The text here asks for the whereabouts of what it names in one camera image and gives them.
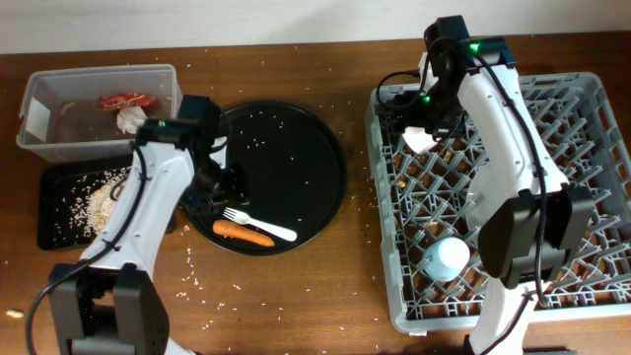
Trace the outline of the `pink bowl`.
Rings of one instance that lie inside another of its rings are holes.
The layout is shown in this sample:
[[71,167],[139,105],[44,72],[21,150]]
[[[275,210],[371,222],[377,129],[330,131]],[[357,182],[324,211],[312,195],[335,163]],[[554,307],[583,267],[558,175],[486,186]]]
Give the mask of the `pink bowl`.
[[415,153],[424,154],[434,148],[438,142],[425,128],[408,126],[402,133],[405,144]]

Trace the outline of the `red snack wrapper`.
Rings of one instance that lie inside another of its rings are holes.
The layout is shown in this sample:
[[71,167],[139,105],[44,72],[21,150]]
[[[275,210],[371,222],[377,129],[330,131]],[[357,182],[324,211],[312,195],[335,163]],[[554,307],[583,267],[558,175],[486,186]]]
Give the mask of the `red snack wrapper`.
[[159,100],[156,97],[138,93],[125,93],[110,97],[99,97],[97,107],[100,110],[120,110],[128,107],[149,107]]

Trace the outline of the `white tissue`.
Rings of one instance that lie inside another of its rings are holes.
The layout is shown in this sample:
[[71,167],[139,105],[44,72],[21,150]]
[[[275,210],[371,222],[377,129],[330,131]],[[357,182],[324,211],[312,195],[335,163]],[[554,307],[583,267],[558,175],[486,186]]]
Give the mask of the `white tissue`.
[[146,119],[147,115],[142,107],[130,106],[117,114],[116,125],[123,133],[136,134]]

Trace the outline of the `orange carrot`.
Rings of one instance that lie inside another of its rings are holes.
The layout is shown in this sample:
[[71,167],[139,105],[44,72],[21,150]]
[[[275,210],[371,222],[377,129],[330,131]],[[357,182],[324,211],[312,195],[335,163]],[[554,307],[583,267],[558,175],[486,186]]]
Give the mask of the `orange carrot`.
[[250,230],[235,222],[227,220],[217,220],[213,223],[213,232],[226,238],[238,239],[256,245],[271,248],[275,246],[274,241],[259,232]]

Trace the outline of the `light blue plastic cup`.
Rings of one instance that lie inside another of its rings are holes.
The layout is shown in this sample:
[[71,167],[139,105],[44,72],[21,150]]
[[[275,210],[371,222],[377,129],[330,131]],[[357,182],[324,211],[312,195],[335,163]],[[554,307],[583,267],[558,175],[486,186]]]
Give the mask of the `light blue plastic cup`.
[[461,239],[448,237],[429,246],[423,258],[428,261],[425,271],[431,279],[450,282],[464,270],[470,259],[470,251]]

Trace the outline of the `rice and peanut pile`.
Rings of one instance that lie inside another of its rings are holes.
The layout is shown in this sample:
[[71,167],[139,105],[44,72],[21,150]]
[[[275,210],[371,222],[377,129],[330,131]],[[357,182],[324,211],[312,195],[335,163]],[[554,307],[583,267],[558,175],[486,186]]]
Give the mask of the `rice and peanut pile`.
[[72,180],[70,196],[62,201],[69,203],[66,225],[77,242],[93,239],[104,228],[124,188],[128,172],[128,168],[118,168]]

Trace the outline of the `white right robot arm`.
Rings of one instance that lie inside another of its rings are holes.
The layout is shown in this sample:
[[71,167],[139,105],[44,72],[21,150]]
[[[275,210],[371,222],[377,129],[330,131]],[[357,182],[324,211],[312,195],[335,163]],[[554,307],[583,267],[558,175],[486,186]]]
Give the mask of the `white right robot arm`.
[[488,161],[474,175],[467,225],[488,273],[479,319],[465,339],[468,354],[519,354],[531,315],[576,254],[594,202],[569,182],[528,112],[512,51],[500,36],[473,37],[462,16],[439,18],[406,90],[386,104],[394,129],[424,153],[463,134],[471,121]]

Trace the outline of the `grey round plate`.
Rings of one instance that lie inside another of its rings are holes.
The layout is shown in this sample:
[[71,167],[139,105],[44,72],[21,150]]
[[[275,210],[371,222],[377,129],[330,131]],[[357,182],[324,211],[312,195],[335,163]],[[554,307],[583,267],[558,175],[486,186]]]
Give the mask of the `grey round plate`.
[[492,169],[490,164],[482,166],[473,177],[466,200],[472,203],[472,207],[466,213],[466,225],[469,230],[482,227],[493,215],[490,209],[491,199],[486,191],[487,184],[491,181]]

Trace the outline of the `white plastic fork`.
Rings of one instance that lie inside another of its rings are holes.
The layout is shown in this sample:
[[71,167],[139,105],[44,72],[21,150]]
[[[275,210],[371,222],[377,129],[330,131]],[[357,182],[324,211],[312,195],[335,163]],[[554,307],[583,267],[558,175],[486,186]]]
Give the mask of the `white plastic fork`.
[[287,242],[295,242],[298,237],[298,234],[291,229],[254,219],[247,213],[233,208],[225,208],[223,216],[240,225],[254,226]]

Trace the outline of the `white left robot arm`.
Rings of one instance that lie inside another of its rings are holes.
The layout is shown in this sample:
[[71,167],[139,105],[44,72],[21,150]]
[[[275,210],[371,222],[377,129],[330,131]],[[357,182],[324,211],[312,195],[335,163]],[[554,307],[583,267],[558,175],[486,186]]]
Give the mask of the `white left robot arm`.
[[184,354],[153,282],[158,251],[178,205],[192,216],[246,202],[212,154],[227,123],[207,97],[185,95],[176,117],[148,119],[130,146],[132,165],[104,228],[75,264],[58,263],[26,316],[48,300],[62,354]]

